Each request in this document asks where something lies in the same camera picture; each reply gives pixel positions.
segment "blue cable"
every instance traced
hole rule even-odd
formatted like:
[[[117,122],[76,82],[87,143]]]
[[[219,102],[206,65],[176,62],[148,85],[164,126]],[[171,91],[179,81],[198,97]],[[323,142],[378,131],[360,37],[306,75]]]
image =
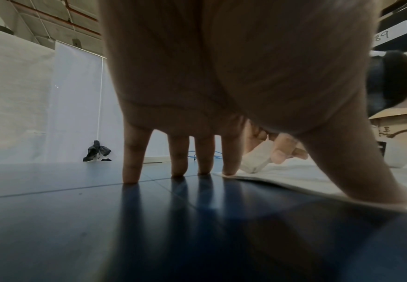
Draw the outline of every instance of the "blue cable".
[[[196,151],[188,151],[188,153],[194,153],[194,156],[188,155],[188,157],[190,157],[190,158],[196,160]],[[221,159],[221,158],[222,158],[222,156],[214,155],[214,159],[215,159],[215,160],[219,160],[219,159]]]

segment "blue table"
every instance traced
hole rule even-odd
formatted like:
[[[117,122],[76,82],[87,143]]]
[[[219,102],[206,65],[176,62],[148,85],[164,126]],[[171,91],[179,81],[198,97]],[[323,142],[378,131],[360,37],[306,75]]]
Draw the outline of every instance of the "blue table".
[[[0,165],[0,281],[407,282],[407,214],[170,168]]]

